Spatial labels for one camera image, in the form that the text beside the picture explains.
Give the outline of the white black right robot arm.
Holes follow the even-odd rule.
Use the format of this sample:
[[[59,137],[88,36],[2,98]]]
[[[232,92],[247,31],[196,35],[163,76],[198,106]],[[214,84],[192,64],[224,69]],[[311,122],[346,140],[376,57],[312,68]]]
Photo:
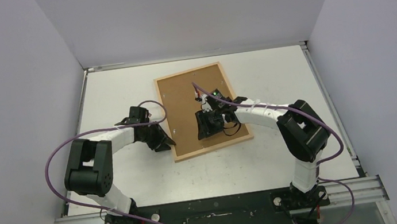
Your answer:
[[[317,162],[330,133],[307,102],[270,105],[242,96],[224,97],[218,89],[209,95],[195,91],[195,100],[201,105],[195,113],[199,140],[224,132],[228,123],[236,127],[251,123],[278,130],[296,159],[290,183],[294,209],[316,207],[326,200],[325,191],[318,187]]]

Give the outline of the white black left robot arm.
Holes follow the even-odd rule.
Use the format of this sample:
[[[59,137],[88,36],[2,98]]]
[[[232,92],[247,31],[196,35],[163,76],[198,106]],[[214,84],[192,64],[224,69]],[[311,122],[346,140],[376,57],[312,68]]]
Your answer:
[[[70,146],[64,185],[67,191],[94,200],[107,212],[110,224],[142,224],[135,200],[113,183],[113,154],[136,142],[154,152],[168,151],[175,141],[150,120],[148,109],[131,106],[127,117],[92,138],[74,139]]]

